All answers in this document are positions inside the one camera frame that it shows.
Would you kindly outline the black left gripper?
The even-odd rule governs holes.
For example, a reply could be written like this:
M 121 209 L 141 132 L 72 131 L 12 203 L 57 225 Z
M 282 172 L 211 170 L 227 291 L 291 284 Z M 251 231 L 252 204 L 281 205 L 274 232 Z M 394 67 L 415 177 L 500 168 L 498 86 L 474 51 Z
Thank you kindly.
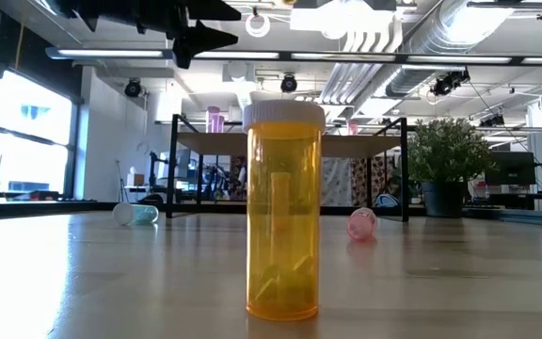
M 191 56 L 187 53 L 188 16 L 182 0 L 135 0 L 129 2 L 129 18 L 139 34 L 148 29 L 162 32 L 173 41 L 172 53 L 175 64 L 188 69 Z M 223 0 L 188 0 L 189 18 L 206 21 L 240 21 L 239 10 Z M 212 51 L 234 45 L 238 37 L 213 29 L 202 22 L 190 27 L 190 51 L 192 54 Z

